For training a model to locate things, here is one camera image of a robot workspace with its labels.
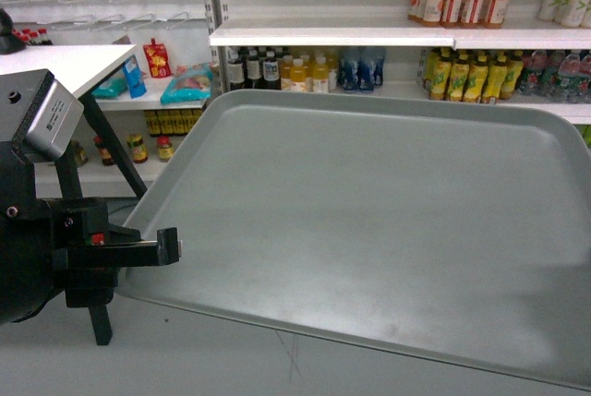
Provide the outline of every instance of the screw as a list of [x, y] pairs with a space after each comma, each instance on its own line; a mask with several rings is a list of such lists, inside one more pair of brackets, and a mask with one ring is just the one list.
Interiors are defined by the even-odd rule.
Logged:
[[16, 218], [18, 216], [18, 208], [14, 205], [11, 205], [6, 209], [6, 216], [8, 216], [10, 219]]

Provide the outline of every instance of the snack bag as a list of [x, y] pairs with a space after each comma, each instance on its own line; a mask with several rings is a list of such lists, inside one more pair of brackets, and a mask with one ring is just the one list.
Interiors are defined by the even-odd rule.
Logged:
[[172, 75], [168, 65], [168, 53], [163, 43], [156, 43], [156, 40], [151, 38], [151, 43], [144, 45], [144, 54], [150, 66], [150, 76], [166, 78]]
[[210, 98], [212, 77], [208, 64], [179, 66], [175, 78], [166, 87], [160, 102], [167, 104]]

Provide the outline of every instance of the dark bottle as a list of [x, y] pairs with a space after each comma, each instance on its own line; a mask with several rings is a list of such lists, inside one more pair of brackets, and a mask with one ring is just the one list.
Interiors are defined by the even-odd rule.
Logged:
[[230, 52], [230, 60], [228, 61], [228, 78], [230, 79], [230, 91], [244, 88], [242, 61], [234, 50]]
[[248, 52], [247, 60], [247, 75], [249, 89], [264, 89], [264, 80], [260, 73], [260, 60], [257, 56], [256, 50], [250, 50]]
[[275, 52], [267, 52], [267, 59], [263, 62], [262, 76], [267, 90], [280, 90], [279, 62], [275, 58]]

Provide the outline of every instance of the jar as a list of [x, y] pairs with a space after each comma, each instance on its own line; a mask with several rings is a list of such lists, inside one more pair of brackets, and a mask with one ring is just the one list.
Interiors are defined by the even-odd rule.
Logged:
[[127, 137], [127, 146], [131, 149], [131, 160], [135, 163], [144, 163], [148, 160], [146, 144], [140, 133], [133, 133]]
[[160, 136], [156, 139], [156, 147], [158, 148], [158, 157], [165, 162], [168, 162], [170, 158], [175, 154], [175, 149], [167, 136]]
[[111, 153], [105, 147], [100, 136], [97, 135], [94, 137], [94, 145], [96, 145], [96, 148], [99, 149], [99, 154], [101, 155], [101, 162], [103, 165], [109, 166], [115, 164], [113, 156], [111, 156]]

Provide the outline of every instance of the water bottle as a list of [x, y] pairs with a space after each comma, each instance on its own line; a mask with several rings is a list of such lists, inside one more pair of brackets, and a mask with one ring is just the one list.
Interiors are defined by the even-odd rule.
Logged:
[[581, 70], [581, 50], [571, 50], [562, 61], [556, 82], [550, 90], [550, 98], [553, 102], [578, 102], [576, 97], [578, 75]]

